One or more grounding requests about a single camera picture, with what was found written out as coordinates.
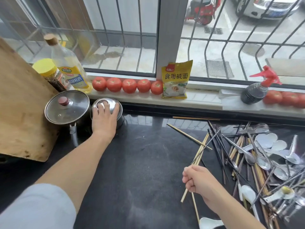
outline car grille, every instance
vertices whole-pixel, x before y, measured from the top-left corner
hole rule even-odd
[[[271,8],[275,9],[287,9],[291,6],[291,3],[283,3],[283,2],[274,2],[271,5]]]

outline stainless steel container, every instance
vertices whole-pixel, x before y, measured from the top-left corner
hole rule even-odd
[[[109,108],[110,108],[110,113],[112,114],[113,110],[114,110],[114,106],[116,103],[119,103],[120,105],[120,110],[119,110],[119,113],[117,115],[117,118],[116,118],[116,129],[118,129],[119,127],[122,126],[122,124],[124,123],[124,116],[123,116],[123,107],[121,105],[120,102],[118,102],[117,100],[115,99],[111,99],[111,98],[101,98],[101,99],[98,99],[96,100],[93,105],[92,105],[92,111],[93,111],[93,108],[97,108],[97,105],[98,104],[101,104],[103,107],[104,107],[104,104],[103,102],[104,101],[107,101],[108,104],[109,104]]]
[[[81,124],[90,114],[89,97],[76,90],[65,91],[54,96],[47,103],[44,115],[56,125],[69,125],[70,135],[75,147],[78,146],[77,124]]]

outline white sleeve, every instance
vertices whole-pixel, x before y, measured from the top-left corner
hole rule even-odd
[[[75,207],[65,191],[51,184],[27,188],[1,215],[1,229],[72,229]]]

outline red tomato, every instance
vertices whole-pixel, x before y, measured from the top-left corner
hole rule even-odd
[[[106,89],[106,80],[103,77],[96,77],[92,81],[92,86],[98,92],[102,92]]]
[[[110,78],[107,80],[107,88],[111,92],[119,92],[122,88],[122,81],[119,78]]]
[[[296,108],[305,108],[305,94],[303,93],[296,93],[299,96],[299,101],[294,106]]]
[[[267,95],[264,97],[263,102],[265,104],[278,104],[282,101],[283,96],[280,92],[275,90],[268,91]]]
[[[131,94],[137,90],[137,83],[134,79],[124,79],[122,87],[124,92]]]
[[[297,94],[293,92],[287,92],[283,95],[283,99],[280,102],[281,105],[284,106],[295,106],[299,102],[299,97]]]
[[[141,79],[138,81],[137,87],[139,92],[148,92],[150,90],[151,83],[148,79]]]
[[[152,94],[160,95],[163,93],[163,83],[161,81],[154,81],[150,88]]]

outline car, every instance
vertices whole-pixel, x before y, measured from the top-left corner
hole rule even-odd
[[[293,4],[298,0],[274,0],[269,10],[264,14],[267,7],[270,5],[272,0],[250,0],[246,6],[248,0],[236,0],[237,16],[246,15],[251,18],[263,19],[280,19],[293,7]],[[299,3],[290,11],[289,16],[294,14],[299,8]]]

